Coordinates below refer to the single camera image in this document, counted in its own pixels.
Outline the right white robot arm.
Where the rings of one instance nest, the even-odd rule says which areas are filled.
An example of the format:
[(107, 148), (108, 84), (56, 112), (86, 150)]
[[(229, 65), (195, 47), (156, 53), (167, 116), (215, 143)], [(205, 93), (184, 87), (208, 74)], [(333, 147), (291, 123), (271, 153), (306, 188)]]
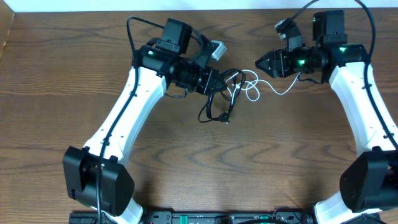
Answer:
[(354, 135), (357, 158), (340, 177), (339, 191), (302, 215), (302, 223), (376, 223), (376, 214), (397, 207), (397, 125), (374, 81), (370, 54), (351, 44), (342, 10), (313, 15), (307, 47), (291, 18), (275, 29), (287, 45), (258, 59), (273, 78), (320, 72), (338, 96)]

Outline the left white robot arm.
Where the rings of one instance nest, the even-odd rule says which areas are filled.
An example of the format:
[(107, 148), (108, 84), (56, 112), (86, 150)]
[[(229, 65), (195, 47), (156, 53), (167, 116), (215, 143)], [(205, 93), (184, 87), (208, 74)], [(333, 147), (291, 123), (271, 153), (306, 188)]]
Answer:
[(171, 18), (160, 37), (132, 50), (127, 82), (109, 115), (82, 148), (69, 147), (63, 156), (68, 196), (95, 209), (90, 216), (72, 213), (71, 223), (140, 222), (144, 210), (127, 171), (136, 138), (170, 84), (207, 96), (225, 91), (219, 71), (208, 66), (225, 52), (221, 41)]

